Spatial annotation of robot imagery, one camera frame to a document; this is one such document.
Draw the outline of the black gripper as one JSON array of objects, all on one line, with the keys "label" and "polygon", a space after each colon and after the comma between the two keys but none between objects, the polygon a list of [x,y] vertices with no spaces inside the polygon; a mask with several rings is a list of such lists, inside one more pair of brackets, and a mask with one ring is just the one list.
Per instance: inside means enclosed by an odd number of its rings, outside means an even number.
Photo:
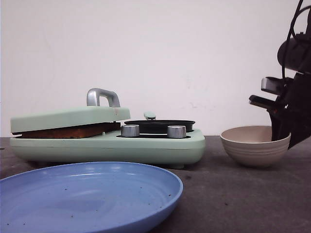
[{"label": "black gripper", "polygon": [[296,73],[287,93],[270,100],[256,95],[249,103],[267,110],[272,126],[272,141],[290,135],[288,148],[311,136],[311,75]]}]

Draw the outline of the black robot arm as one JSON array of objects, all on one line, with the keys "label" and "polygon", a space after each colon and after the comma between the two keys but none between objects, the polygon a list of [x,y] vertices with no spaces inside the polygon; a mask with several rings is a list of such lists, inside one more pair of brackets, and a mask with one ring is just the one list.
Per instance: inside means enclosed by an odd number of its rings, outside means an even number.
[{"label": "black robot arm", "polygon": [[311,135],[311,43],[309,34],[300,33],[289,42],[284,42],[277,53],[278,62],[296,72],[293,78],[265,77],[261,90],[276,95],[269,100],[256,95],[249,103],[266,109],[272,124],[272,140],[291,137],[289,147]]}]

